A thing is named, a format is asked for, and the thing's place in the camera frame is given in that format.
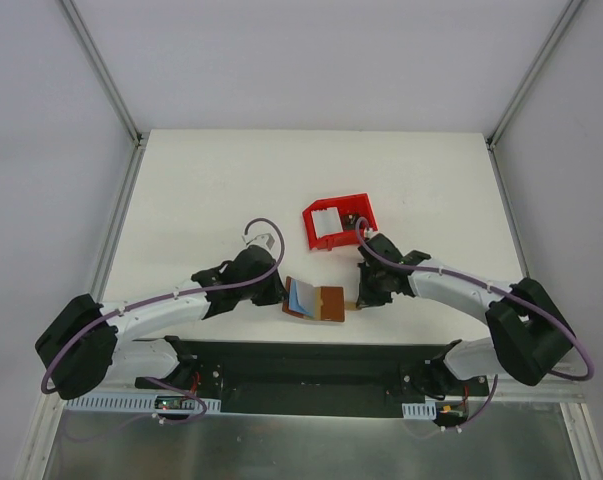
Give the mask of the brown leather card holder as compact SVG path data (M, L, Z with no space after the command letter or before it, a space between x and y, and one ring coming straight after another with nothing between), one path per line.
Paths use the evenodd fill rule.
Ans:
M288 297L282 311L307 321L343 323L348 311L357 311L355 301L345 299L340 286L314 286L288 276L285 282Z

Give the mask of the red plastic bin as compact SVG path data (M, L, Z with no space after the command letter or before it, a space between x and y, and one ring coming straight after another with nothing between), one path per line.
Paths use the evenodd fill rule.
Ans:
M367 228L378 229L367 193L315 200L302 211L308 248L331 251L356 245L356 223L364 218Z

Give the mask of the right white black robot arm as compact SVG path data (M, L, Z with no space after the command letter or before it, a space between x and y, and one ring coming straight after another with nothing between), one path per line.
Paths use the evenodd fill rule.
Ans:
M527 386L548 375L568 378L558 366L574 347L574 333L539 282L474 278L427 253L402 254L383 234L362 241L359 251L358 308L384 306L404 295L443 304L489 330L480 340L450 342L412 373L414 388L423 394L454 394L484 375L506 374Z

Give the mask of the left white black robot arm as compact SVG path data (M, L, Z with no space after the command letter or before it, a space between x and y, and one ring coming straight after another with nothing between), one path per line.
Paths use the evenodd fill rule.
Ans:
M176 335L154 333L234 310L283 303L288 293L269 251L251 245L235 259L194 273L155 297L106 306L83 294L71 299L35 343L44 394L63 400L102 384L195 391L199 367Z

